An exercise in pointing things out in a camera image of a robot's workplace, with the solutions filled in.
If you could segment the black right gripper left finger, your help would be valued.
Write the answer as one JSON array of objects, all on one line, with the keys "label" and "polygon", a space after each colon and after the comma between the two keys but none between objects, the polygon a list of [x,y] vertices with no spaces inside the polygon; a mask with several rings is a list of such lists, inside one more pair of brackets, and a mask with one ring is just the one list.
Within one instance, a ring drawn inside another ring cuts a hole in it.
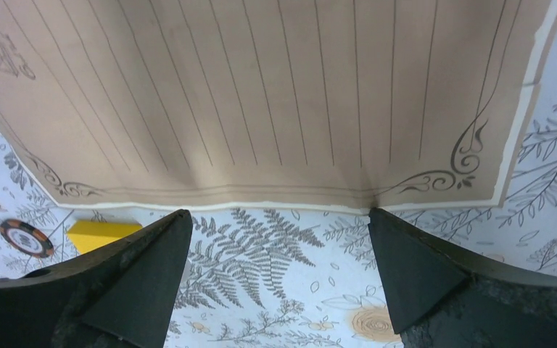
[{"label": "black right gripper left finger", "polygon": [[162,347],[193,232],[178,210],[111,244],[0,278],[0,347]]}]

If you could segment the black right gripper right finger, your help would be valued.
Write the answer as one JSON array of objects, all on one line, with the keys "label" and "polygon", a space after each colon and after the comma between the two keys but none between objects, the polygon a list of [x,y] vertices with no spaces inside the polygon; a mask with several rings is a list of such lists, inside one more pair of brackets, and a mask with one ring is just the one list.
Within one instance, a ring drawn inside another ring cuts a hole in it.
[{"label": "black right gripper right finger", "polygon": [[507,265],[373,208],[368,225],[406,347],[557,347],[557,277]]}]

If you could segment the tan lined letter paper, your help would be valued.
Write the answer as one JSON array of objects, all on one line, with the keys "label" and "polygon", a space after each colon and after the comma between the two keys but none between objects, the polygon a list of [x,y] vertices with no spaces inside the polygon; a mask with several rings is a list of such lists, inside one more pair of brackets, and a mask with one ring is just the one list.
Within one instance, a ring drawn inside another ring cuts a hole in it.
[{"label": "tan lined letter paper", "polygon": [[495,206],[557,1],[0,1],[0,133],[64,207]]}]

